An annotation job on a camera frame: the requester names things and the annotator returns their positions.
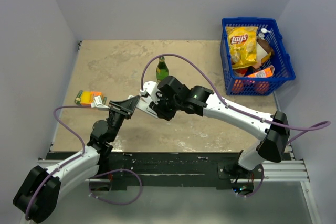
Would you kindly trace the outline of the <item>white cap bottle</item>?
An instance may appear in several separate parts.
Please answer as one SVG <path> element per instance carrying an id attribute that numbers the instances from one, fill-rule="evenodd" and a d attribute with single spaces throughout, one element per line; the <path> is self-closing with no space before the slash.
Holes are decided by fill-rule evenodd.
<path id="1" fill-rule="evenodd" d="M 265 40 L 266 34 L 270 33 L 270 31 L 266 28 L 261 28 L 259 33 L 258 33 L 258 38 Z"/>

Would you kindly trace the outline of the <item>brown white snack package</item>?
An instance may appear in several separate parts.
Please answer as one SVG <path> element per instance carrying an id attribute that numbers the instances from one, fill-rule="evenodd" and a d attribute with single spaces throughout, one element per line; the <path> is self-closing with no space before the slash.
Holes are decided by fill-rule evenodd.
<path id="1" fill-rule="evenodd" d="M 265 63 L 267 60 L 275 55 L 275 51 L 270 46 L 270 44 L 261 38 L 258 38 L 256 40 L 256 49 L 258 63 Z"/>

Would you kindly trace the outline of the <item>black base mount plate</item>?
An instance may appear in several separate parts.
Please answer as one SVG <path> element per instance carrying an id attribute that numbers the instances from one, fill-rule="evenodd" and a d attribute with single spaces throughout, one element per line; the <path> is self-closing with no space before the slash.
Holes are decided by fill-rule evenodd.
<path id="1" fill-rule="evenodd" d="M 220 152 L 111 152 L 108 160 L 99 168 L 100 174 L 119 170 L 112 175 L 104 175 L 98 181 L 90 180 L 93 191 L 122 191 L 128 187 L 213 187 L 230 190 L 232 186 L 243 186 L 246 180 L 255 182 L 266 177 L 267 163 L 258 165 L 250 174 L 234 175 L 228 168 L 237 159 L 237 153 Z M 197 157 L 208 157 L 208 160 Z"/>

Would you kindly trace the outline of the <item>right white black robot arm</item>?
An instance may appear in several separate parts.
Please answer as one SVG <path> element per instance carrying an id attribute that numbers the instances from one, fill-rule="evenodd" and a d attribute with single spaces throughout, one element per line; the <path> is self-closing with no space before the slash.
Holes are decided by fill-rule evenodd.
<path id="1" fill-rule="evenodd" d="M 159 119 L 169 121 L 177 111 L 183 111 L 223 121 L 253 135 L 258 143 L 242 151 L 234 165 L 234 173 L 239 178 L 246 178 L 264 161 L 282 161 L 290 134 L 289 129 L 279 126 L 288 123 L 282 112 L 272 115 L 230 104 L 211 89 L 203 86 L 189 89 L 173 76 L 160 83 L 146 82 L 142 92 L 150 99 L 149 109 Z"/>

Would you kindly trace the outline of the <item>blue plastic basket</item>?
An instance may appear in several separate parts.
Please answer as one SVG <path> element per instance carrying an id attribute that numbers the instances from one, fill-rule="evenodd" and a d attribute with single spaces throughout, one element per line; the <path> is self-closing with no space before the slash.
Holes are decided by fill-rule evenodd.
<path id="1" fill-rule="evenodd" d="M 222 19 L 220 55 L 227 95 L 269 95 L 296 78 L 277 22 Z"/>

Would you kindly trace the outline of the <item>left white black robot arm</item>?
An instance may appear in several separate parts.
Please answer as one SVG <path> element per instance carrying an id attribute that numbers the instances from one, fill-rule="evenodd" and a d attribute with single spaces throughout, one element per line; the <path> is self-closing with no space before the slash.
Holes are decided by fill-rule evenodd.
<path id="1" fill-rule="evenodd" d="M 107 110 L 106 120 L 98 120 L 94 125 L 88 144 L 80 140 L 82 149 L 60 163 L 43 168 L 32 168 L 13 199 L 13 205 L 25 214 L 27 221 L 45 221 L 55 210 L 58 200 L 74 189 L 82 181 L 108 174 L 106 163 L 113 142 L 124 120 L 130 119 L 138 103 L 139 96 L 130 97 L 109 105 L 88 105 L 89 108 Z"/>

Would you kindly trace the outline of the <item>yellow chips bag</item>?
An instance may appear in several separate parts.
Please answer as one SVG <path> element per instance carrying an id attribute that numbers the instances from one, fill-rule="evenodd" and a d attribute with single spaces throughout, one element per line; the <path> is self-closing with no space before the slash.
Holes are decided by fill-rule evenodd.
<path id="1" fill-rule="evenodd" d="M 248 68 L 257 63 L 256 26 L 225 27 L 233 69 Z"/>

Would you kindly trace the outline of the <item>orange carton box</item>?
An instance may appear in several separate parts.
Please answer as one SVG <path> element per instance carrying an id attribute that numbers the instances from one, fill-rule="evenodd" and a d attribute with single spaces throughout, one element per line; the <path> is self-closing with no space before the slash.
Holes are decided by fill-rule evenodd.
<path id="1" fill-rule="evenodd" d="M 273 65 L 270 65 L 269 67 L 265 69 L 261 69 L 257 72 L 254 72 L 250 75 L 247 75 L 248 78 L 270 78 L 274 75 L 275 68 Z"/>

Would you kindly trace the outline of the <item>green glass bottle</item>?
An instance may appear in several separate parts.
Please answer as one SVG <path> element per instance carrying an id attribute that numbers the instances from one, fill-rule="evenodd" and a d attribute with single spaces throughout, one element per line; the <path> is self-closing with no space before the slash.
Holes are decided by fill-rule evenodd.
<path id="1" fill-rule="evenodd" d="M 156 68 L 156 79 L 158 82 L 161 82 L 169 75 L 169 69 L 165 63 L 164 56 L 159 58 L 159 63 Z"/>

